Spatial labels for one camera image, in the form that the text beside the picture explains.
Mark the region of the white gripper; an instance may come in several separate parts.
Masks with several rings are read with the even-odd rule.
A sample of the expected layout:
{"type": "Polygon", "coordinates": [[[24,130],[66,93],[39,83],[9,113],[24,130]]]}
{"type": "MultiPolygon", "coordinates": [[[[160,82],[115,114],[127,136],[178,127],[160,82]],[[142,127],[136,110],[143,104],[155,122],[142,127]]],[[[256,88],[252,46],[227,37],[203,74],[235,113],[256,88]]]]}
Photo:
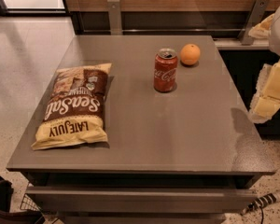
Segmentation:
{"type": "MultiPolygon", "coordinates": [[[[280,56],[280,7],[248,32],[250,37],[269,40],[270,51],[280,56]]],[[[265,123],[280,109],[280,60],[264,64],[259,72],[256,93],[253,95],[249,118],[253,123],[265,123]]]]}

